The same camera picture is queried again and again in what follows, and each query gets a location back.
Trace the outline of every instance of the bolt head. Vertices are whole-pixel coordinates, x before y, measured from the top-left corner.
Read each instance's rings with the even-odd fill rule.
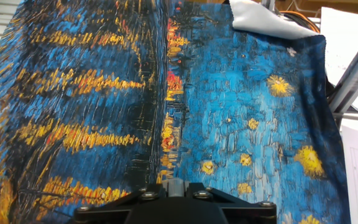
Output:
[[[209,193],[206,190],[199,190],[193,194],[195,198],[209,198],[211,196],[211,193]]]
[[[269,202],[269,201],[263,201],[263,202],[259,202],[259,206],[261,206],[261,207],[272,207],[272,206],[274,206],[274,203]]]
[[[142,198],[144,199],[152,199],[157,197],[158,194],[156,194],[155,192],[145,192],[142,194]]]
[[[85,211],[88,211],[89,209],[91,209],[90,207],[87,207],[87,206],[83,206],[83,207],[80,207],[80,208],[77,208],[77,210],[79,212],[85,212]]]

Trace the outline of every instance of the metal frame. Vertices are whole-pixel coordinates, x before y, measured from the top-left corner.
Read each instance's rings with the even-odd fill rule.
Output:
[[[358,53],[345,71],[336,87],[336,92],[328,98],[333,113],[344,114],[358,97]]]
[[[352,119],[358,121],[358,113],[333,113],[335,119]]]

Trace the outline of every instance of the orange wire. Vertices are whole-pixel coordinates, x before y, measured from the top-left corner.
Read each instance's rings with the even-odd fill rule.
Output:
[[[298,15],[300,17],[302,17],[304,20],[306,20],[308,22],[308,24],[310,25],[311,29],[317,33],[320,33],[320,31],[318,30],[318,27],[312,23],[305,15],[303,15],[302,13],[299,12],[295,12],[295,11],[280,11],[282,13],[289,13],[289,14],[295,14]]]

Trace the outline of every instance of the white cloth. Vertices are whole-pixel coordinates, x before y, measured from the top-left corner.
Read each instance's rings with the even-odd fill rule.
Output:
[[[284,39],[318,35],[312,30],[285,21],[251,0],[230,0],[233,28]]]

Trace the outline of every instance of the blue fabric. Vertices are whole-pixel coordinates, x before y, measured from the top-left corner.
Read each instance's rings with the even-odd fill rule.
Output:
[[[324,37],[231,22],[220,4],[23,1],[0,40],[0,223],[65,223],[172,177],[273,201],[279,223],[350,223]]]

